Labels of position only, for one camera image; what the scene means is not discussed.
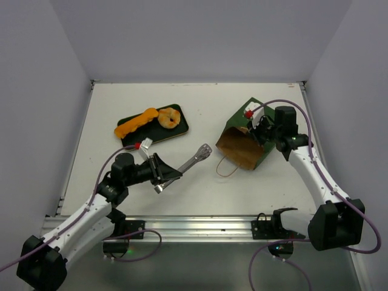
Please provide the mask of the metal tongs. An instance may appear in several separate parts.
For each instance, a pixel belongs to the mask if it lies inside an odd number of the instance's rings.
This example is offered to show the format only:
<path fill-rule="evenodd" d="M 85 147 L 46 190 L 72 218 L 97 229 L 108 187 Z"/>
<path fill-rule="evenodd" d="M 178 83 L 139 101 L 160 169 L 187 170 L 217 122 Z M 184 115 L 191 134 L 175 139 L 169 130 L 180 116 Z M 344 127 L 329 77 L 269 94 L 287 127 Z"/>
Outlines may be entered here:
<path fill-rule="evenodd" d="M 208 144 L 203 144 L 199 147 L 197 152 L 188 159 L 181 167 L 178 168 L 178 171 L 182 174 L 185 174 L 189 169 L 191 169 L 195 164 L 207 159 L 212 154 L 212 148 Z M 157 194 L 160 194 L 165 188 L 167 188 L 169 185 L 174 183 L 176 180 L 180 178 L 173 178 L 171 180 L 168 180 L 167 182 L 164 182 L 162 184 L 159 184 L 154 187 L 154 190 Z"/>

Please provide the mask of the long orange bread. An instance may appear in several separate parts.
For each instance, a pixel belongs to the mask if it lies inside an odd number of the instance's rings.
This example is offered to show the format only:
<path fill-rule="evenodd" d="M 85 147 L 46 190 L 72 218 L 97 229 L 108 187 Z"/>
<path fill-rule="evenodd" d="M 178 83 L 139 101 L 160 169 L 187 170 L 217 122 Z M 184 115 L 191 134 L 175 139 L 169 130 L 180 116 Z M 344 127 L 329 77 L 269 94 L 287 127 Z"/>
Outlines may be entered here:
<path fill-rule="evenodd" d="M 155 108 L 148 108 L 140 115 L 132 118 L 129 121 L 117 126 L 114 130 L 114 134 L 119 139 L 125 138 L 129 133 L 135 132 L 139 127 L 144 126 L 145 124 L 153 121 L 157 118 L 159 112 Z"/>

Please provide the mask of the round flower bread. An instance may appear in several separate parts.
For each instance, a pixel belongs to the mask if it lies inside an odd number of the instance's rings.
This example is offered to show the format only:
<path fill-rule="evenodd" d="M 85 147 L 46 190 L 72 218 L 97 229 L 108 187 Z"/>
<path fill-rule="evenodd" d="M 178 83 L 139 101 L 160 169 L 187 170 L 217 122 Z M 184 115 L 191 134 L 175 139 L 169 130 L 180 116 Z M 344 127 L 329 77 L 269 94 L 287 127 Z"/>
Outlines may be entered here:
<path fill-rule="evenodd" d="M 158 122 L 165 129 L 174 129 L 181 121 L 181 114 L 179 111 L 168 107 L 159 110 Z"/>

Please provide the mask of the green paper bag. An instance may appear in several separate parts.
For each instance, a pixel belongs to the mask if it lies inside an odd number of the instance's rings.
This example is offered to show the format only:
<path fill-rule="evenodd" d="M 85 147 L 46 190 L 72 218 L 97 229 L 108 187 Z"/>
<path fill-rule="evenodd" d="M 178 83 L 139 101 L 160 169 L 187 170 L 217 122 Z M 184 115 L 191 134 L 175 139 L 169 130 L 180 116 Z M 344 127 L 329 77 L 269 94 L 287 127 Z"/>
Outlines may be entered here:
<path fill-rule="evenodd" d="M 262 104 L 261 101 L 250 98 L 226 122 L 221 136 L 216 142 L 216 148 L 230 162 L 244 170 L 255 170 L 275 148 L 272 142 L 259 145 L 248 133 L 249 120 L 244 111 L 250 103 Z"/>

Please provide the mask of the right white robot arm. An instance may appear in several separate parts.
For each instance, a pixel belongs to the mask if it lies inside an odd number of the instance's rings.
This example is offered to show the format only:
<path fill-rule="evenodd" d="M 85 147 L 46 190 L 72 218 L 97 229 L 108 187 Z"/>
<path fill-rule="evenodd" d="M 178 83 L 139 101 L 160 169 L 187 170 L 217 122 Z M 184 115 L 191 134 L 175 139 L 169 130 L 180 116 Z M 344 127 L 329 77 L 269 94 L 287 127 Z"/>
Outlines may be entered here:
<path fill-rule="evenodd" d="M 317 250 L 358 244 L 363 229 L 364 204 L 360 199 L 350 199 L 330 177 L 309 136 L 299 133 L 296 110 L 278 106 L 270 117 L 264 113 L 263 105 L 252 102 L 244 115 L 249 119 L 249 134 L 259 145 L 267 142 L 276 145 L 305 183 L 316 206 L 314 214 L 296 208 L 274 211 L 270 223 L 272 235 L 283 238 L 296 232 L 310 239 Z"/>

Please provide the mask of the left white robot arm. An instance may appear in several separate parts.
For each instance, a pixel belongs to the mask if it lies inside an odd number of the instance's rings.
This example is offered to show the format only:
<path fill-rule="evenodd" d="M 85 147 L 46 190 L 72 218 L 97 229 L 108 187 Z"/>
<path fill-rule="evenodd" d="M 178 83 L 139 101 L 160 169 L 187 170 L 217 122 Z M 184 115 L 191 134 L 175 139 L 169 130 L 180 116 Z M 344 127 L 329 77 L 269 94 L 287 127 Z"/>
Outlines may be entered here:
<path fill-rule="evenodd" d="M 130 153 L 115 152 L 111 157 L 111 169 L 98 175 L 91 196 L 74 214 L 43 237 L 31 236 L 24 243 L 16 274 L 36 290 L 58 290 L 83 254 L 102 239 L 123 236 L 125 216 L 117 206 L 130 186 L 147 181 L 157 186 L 183 175 L 156 153 L 141 164 Z"/>

